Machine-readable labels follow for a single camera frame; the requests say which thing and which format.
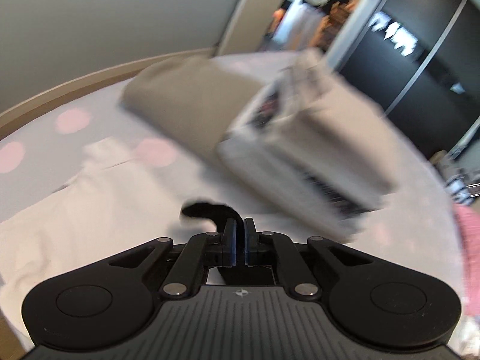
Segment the grey black raglan shirt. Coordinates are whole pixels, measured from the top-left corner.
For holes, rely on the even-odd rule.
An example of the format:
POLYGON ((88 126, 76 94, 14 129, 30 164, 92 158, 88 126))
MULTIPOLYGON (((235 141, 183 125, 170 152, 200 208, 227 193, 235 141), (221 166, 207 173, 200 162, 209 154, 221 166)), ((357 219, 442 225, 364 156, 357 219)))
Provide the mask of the grey black raglan shirt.
POLYGON ((240 214, 231 206, 208 201, 188 202, 181 208, 181 215, 191 219, 207 219, 214 223, 216 231, 223 233, 227 222, 232 220, 237 226, 243 224, 240 214))

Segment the stack of folded clothes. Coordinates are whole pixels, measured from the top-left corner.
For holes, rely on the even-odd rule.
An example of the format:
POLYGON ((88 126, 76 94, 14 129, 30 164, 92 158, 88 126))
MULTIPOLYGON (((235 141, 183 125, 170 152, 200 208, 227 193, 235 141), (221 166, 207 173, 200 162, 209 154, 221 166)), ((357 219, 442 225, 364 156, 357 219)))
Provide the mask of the stack of folded clothes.
POLYGON ((377 103, 315 49, 262 54, 258 69, 170 58, 139 73, 123 106, 266 202, 340 241, 397 186, 377 103))

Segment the white folded garment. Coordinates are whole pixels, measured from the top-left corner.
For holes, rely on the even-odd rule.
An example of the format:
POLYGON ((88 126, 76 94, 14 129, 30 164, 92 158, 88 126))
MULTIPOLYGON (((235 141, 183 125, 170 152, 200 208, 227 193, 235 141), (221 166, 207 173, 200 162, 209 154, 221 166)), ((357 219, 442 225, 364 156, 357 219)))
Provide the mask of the white folded garment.
POLYGON ((27 293, 68 272, 158 236, 184 241, 209 223, 180 217, 197 197, 245 216, 271 207, 180 145, 112 137, 52 155, 23 141, 1 146, 1 310, 20 323, 27 293))

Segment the grey pink dotted duvet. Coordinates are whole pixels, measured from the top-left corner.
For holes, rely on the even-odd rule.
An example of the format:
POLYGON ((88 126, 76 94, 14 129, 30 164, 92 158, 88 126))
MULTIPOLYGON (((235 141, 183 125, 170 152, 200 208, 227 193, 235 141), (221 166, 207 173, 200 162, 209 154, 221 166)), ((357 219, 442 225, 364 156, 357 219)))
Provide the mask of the grey pink dotted duvet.
MULTIPOLYGON (((160 236, 186 242, 213 230, 181 219, 184 202, 232 206, 261 231, 304 242, 312 230, 262 202, 128 112, 123 83, 35 119, 1 141, 1 315, 24 350, 28 291, 54 275, 160 236)), ((352 246, 465 293, 452 200, 433 167, 394 134, 398 187, 360 222, 352 246)))

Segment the pink pillow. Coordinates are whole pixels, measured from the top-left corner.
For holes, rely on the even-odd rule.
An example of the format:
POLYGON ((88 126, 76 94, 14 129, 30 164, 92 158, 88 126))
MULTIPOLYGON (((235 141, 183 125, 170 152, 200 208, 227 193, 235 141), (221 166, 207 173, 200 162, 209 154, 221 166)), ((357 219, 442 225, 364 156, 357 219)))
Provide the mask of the pink pillow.
POLYGON ((454 205, 460 231, 467 297, 466 313, 479 315, 479 214, 467 205, 454 205))

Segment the black sliding wardrobe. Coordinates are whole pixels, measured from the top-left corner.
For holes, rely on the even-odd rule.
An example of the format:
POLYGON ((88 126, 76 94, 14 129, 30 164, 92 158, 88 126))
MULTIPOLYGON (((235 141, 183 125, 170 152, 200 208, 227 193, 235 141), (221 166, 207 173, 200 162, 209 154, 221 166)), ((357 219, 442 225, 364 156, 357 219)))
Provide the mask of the black sliding wardrobe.
POLYGON ((426 157, 479 118, 479 0, 379 0, 337 66, 426 157))

